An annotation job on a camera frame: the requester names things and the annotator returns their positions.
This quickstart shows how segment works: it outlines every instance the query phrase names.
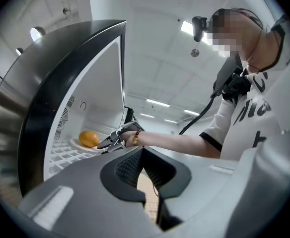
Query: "hand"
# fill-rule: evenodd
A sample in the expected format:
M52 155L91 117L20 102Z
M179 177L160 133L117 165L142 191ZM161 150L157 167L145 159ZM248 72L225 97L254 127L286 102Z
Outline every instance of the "hand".
M135 137L136 131L127 131L124 132L122 135L120 135L121 140L125 141L125 147L131 147L134 146L133 140Z

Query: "white rack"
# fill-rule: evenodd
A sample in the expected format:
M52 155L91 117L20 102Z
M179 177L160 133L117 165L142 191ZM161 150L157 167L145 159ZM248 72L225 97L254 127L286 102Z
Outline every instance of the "white rack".
M92 153L81 149L74 150L69 141L54 140L49 160L49 175L52 177L68 165L100 155L100 153Z

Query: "vent grille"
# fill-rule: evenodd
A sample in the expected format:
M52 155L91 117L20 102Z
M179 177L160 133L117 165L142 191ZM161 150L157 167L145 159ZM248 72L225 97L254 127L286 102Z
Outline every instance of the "vent grille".
M74 102L74 96L71 95L70 99L68 100L67 106L68 106L69 108L71 108L73 102Z
M67 108L64 109L64 111L62 112L62 115L61 115L61 118L59 120L59 123L58 123L58 128L62 127L63 125L65 125L65 123L67 122L68 120L68 110Z
M61 130L60 129L57 129L56 130L56 134L55 134L55 140L60 139L60 135L61 135Z

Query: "t-shirt sleeve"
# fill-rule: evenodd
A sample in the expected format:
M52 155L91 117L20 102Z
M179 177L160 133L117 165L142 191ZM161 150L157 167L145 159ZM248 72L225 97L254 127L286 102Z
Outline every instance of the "t-shirt sleeve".
M222 99L218 112L208 128L201 134L204 140L209 142L217 150L222 150L224 139L229 131L231 124L231 117L234 111L233 103Z

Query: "bracelet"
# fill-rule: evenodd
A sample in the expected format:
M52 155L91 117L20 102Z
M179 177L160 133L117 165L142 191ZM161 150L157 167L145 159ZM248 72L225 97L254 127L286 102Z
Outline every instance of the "bracelet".
M138 146L138 143L137 143L137 139L138 139L138 137L139 137L139 133L141 132L141 130L139 129L137 132L136 132L136 134L135 134L135 137L134 137L134 139L133 139L133 145L134 146Z

